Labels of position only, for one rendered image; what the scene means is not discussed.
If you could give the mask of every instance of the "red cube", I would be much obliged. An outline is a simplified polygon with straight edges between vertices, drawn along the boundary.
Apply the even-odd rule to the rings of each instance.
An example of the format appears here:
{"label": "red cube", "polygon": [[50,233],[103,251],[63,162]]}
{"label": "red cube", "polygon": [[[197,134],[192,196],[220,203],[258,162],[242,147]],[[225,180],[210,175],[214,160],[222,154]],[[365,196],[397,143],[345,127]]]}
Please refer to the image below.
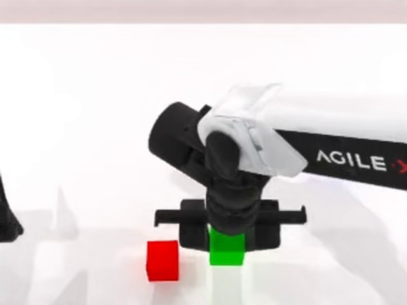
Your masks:
{"label": "red cube", "polygon": [[146,271],[149,281],[179,279],[178,241],[148,241]]}

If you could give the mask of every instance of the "white casing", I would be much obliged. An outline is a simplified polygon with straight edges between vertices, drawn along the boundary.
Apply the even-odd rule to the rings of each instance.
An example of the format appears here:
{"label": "white casing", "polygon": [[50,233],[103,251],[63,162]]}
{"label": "white casing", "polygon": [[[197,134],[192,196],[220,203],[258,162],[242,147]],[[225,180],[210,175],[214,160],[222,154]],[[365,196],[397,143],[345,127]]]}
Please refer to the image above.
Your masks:
{"label": "white casing", "polygon": [[306,159],[271,126],[267,109],[279,84],[237,85],[199,122],[205,145],[212,132],[223,132],[240,148],[239,169],[269,176],[294,177],[307,166]]}

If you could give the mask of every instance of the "black object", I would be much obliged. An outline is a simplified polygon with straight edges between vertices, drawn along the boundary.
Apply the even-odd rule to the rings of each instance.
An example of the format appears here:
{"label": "black object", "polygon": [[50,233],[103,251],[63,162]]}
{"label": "black object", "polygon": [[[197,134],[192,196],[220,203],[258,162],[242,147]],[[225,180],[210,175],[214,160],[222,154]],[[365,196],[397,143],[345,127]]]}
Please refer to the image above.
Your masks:
{"label": "black object", "polygon": [[407,189],[407,145],[277,130],[308,161],[304,172]]}
{"label": "black object", "polygon": [[207,188],[206,200],[184,200],[180,210],[157,210],[155,225],[180,224],[180,244],[208,250],[207,225],[227,235],[246,234],[246,250],[276,248],[281,224],[304,224],[301,211],[279,211],[276,201],[262,200],[270,177],[238,169],[238,145],[221,132],[211,133],[205,146],[197,124],[210,110],[199,112],[177,102],[156,120],[149,137],[149,150],[174,168]]}
{"label": "black object", "polygon": [[24,233],[24,229],[11,211],[0,176],[0,243],[15,241]]}

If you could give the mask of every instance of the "block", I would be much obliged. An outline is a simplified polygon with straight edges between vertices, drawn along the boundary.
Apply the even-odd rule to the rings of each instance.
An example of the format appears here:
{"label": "block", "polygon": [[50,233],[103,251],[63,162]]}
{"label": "block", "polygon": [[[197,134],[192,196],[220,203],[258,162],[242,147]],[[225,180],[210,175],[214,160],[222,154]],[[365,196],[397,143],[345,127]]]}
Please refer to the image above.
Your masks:
{"label": "block", "polygon": [[241,266],[245,254],[245,234],[228,236],[210,229],[209,262],[211,266]]}
{"label": "block", "polygon": [[148,241],[146,271],[149,281],[177,281],[179,279],[178,241]]}

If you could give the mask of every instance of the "green cube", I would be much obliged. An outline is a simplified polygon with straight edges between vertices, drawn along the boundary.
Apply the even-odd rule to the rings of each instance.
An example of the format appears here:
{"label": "green cube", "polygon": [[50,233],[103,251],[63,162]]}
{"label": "green cube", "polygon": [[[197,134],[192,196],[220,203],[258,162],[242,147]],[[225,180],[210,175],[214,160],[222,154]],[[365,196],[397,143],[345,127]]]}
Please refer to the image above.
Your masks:
{"label": "green cube", "polygon": [[211,266],[241,266],[245,254],[245,234],[228,236],[210,229]]}

